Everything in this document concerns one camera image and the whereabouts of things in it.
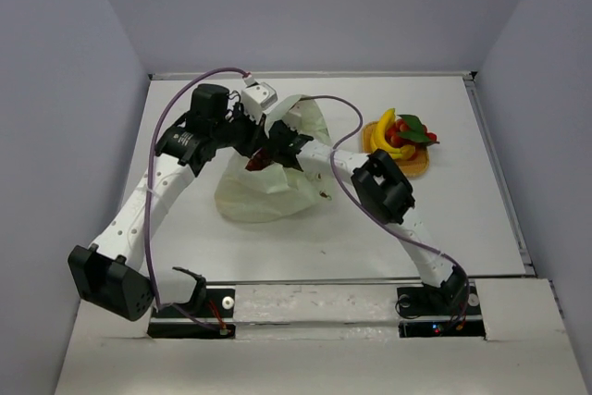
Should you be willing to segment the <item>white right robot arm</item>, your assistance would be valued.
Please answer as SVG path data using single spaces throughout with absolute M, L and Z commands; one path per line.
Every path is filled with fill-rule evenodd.
M 322 143 L 274 123 L 262 148 L 284 167 L 304 173 L 331 174 L 352 203 L 388 234 L 395 237 L 421 279 L 427 306 L 446 314 L 468 305 L 470 284 L 463 267 L 432 245 L 415 208 L 413 186 L 383 150 L 352 153 Z

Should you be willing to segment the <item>pale green plastic bag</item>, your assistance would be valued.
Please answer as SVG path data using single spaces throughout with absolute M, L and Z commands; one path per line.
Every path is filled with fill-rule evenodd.
M 313 175 L 277 163 L 255 170 L 247 165 L 246 157 L 233 154 L 216 186 L 216 210 L 229 220 L 265 223 L 332 200 L 330 174 Z

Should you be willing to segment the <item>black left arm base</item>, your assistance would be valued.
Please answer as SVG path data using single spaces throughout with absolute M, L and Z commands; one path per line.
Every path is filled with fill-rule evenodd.
M 147 335 L 152 339 L 234 339 L 236 288 L 209 286 L 202 305 L 187 315 L 174 307 L 153 311 Z

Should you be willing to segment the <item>red fake strawberries with leaves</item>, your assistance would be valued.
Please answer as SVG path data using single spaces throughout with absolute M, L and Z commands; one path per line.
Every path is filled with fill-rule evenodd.
M 387 125 L 385 139 L 394 148 L 401 148 L 407 144 L 419 148 L 440 144 L 438 136 L 429 131 L 427 126 L 415 115 L 395 117 Z

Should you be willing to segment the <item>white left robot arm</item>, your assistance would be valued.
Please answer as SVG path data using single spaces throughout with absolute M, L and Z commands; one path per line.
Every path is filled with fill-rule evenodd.
M 273 88 L 255 80 L 247 81 L 236 103 L 228 88 L 201 83 L 191 93 L 188 111 L 169 127 L 158 119 L 147 169 L 135 190 L 89 246 L 76 246 L 68 256 L 85 302 L 128 321 L 166 305 L 154 271 L 154 233 L 217 151 L 253 155 L 264 147 L 269 109 L 277 101 Z

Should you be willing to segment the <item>yellow fake banana bunch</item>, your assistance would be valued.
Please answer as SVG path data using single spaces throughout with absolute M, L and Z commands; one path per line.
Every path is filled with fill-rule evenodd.
M 370 136 L 370 152 L 381 150 L 393 160 L 407 161 L 415 154 L 415 147 L 407 144 L 401 148 L 395 148 L 387 140 L 387 130 L 395 123 L 395 117 L 395 109 L 391 108 L 378 120 Z

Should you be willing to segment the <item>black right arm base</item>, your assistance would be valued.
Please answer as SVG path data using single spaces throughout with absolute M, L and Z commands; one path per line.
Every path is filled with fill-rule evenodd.
M 399 316 L 399 336 L 416 338 L 486 337 L 480 300 L 474 284 L 469 298 L 461 297 L 457 310 L 436 308 L 424 299 L 423 287 L 397 288 L 395 311 Z

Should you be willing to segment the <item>dark red fake grapes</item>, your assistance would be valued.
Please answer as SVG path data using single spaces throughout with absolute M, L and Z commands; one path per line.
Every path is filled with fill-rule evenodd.
M 248 171 L 261 171 L 274 163 L 274 155 L 266 148 L 261 148 L 250 157 L 245 169 Z

